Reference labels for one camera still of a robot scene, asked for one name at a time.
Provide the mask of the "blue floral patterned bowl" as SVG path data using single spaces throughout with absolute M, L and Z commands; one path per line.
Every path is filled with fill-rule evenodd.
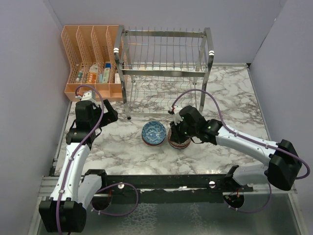
M 158 121 L 149 121 L 143 126 L 141 136 L 151 142 L 162 141 L 166 138 L 166 128 Z

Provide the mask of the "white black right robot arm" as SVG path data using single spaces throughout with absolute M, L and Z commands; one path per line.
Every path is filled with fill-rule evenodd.
M 235 149 L 260 162 L 252 166 L 234 166 L 225 178 L 225 187 L 236 191 L 247 184 L 270 183 L 278 189 L 289 191 L 292 188 L 302 163 L 291 142 L 266 141 L 241 133 L 216 119 L 206 120 L 193 106 L 174 106 L 171 114 L 169 142 L 176 146 L 194 137 L 201 143 L 210 143 Z

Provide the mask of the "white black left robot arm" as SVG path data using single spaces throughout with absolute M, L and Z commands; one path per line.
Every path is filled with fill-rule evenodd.
M 87 208 L 94 194 L 107 190 L 104 170 L 90 170 L 82 175 L 96 129 L 116 122 L 118 113 L 105 99 L 102 106 L 91 100 L 79 101 L 75 107 L 75 120 L 66 135 L 66 157 L 58 182 L 48 199 L 39 205 L 39 213 L 49 233 L 80 233 L 87 220 Z

